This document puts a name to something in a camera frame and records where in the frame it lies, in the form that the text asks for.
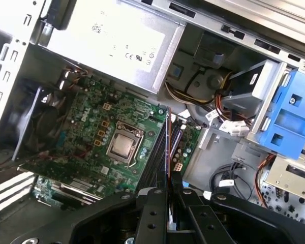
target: green motherboard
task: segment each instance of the green motherboard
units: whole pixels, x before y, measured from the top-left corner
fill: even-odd
[[[87,78],[50,155],[22,169],[103,198],[134,191],[165,120],[165,110]]]
[[[191,156],[198,144],[200,132],[194,125],[188,124],[172,158],[171,164],[174,167],[173,169],[179,169],[182,175],[185,173]]]

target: cpu socket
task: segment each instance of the cpu socket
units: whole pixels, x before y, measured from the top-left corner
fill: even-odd
[[[106,155],[120,162],[128,164],[137,155],[138,148],[143,139],[143,131],[131,125],[118,121]]]

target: ram slot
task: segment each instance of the ram slot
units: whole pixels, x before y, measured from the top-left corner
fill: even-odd
[[[182,135],[182,130],[180,129],[181,125],[182,122],[178,120],[176,120],[172,124],[171,152],[173,153]],[[137,188],[136,188],[137,191],[147,187],[155,187],[157,183],[157,179],[156,179],[157,172],[165,170],[165,133],[166,133],[166,126],[164,123],[161,132],[156,140],[156,143],[151,151],[150,157],[144,168],[141,178],[137,184]]]

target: yellow wire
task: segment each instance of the yellow wire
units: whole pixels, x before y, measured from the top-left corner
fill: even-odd
[[[187,101],[184,101],[184,100],[182,100],[182,99],[180,99],[180,98],[177,98],[177,97],[173,94],[173,92],[170,90],[170,88],[168,87],[167,82],[165,82],[165,86],[166,86],[166,89],[167,89],[168,93],[171,95],[171,97],[172,97],[173,99],[177,100],[177,101],[180,102],[180,103],[192,104],[192,105],[193,105],[193,103],[191,103],[191,102],[187,102]]]
[[[227,82],[228,78],[230,77],[230,75],[231,75],[232,73],[233,73],[233,72],[229,72],[229,73],[225,76],[225,78],[223,79],[223,82],[222,82],[222,84],[221,84],[221,86],[220,86],[220,89],[224,88],[225,83]],[[188,95],[186,95],[186,94],[184,94],[184,93],[182,93],[182,92],[180,92],[180,91],[178,91],[178,90],[175,90],[174,93],[173,93],[173,92],[169,89],[169,87],[168,87],[169,84],[167,84],[167,82],[165,83],[165,86],[166,86],[166,89],[168,90],[169,94],[172,96],[172,98],[175,99],[175,100],[177,100],[178,102],[181,102],[181,103],[193,104],[193,103],[191,103],[191,102],[187,102],[187,101],[185,101],[185,100],[179,99],[178,97],[176,97],[176,95],[175,95],[174,93],[180,94],[181,96],[183,96],[183,97],[185,97],[185,98],[188,98],[188,99],[197,101],[197,102],[199,102],[199,103],[208,103],[208,102],[211,102],[211,101],[213,100],[213,98],[210,99],[210,100],[203,100],[203,99],[193,98],[193,97],[188,96]]]
[[[223,79],[222,84],[220,85],[220,89],[224,88],[224,86],[225,86],[225,84],[226,84],[226,82],[227,82],[227,80],[228,80],[228,78],[230,77],[231,74],[233,74],[233,72],[229,72],[229,73],[225,76],[225,78]],[[193,98],[193,97],[188,96],[188,95],[186,95],[186,94],[184,94],[184,93],[182,93],[182,92],[180,92],[180,91],[177,91],[177,90],[175,90],[174,92],[177,93],[177,94],[180,94],[180,95],[183,96],[183,97],[186,97],[186,98],[188,98],[188,99],[192,99],[192,100],[197,101],[197,102],[200,102],[200,103],[208,103],[208,102],[211,102],[211,101],[212,101],[212,99],[210,99],[210,100],[203,100],[203,99]]]
[[[212,101],[212,99],[211,99],[211,100],[202,100],[202,99],[198,99],[198,98],[193,98],[193,97],[188,96],[188,95],[186,95],[186,94],[184,94],[184,93],[181,93],[180,91],[177,91],[177,90],[175,90],[175,92],[178,93],[178,94],[180,94],[181,96],[184,96],[184,97],[186,97],[186,98],[192,99],[192,100],[197,101],[197,102],[200,102],[200,103],[207,103],[207,102]]]
[[[228,78],[231,76],[231,74],[233,74],[233,72],[229,72],[229,73],[225,76],[225,78],[223,79],[222,84],[220,85],[220,89],[224,88],[224,86],[225,86],[225,84],[226,84]]]

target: blue plastic tab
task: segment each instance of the blue plastic tab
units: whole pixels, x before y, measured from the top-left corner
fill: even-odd
[[[259,143],[289,158],[297,159],[305,146],[305,74],[292,71],[286,87],[280,86],[267,117],[268,129]]]

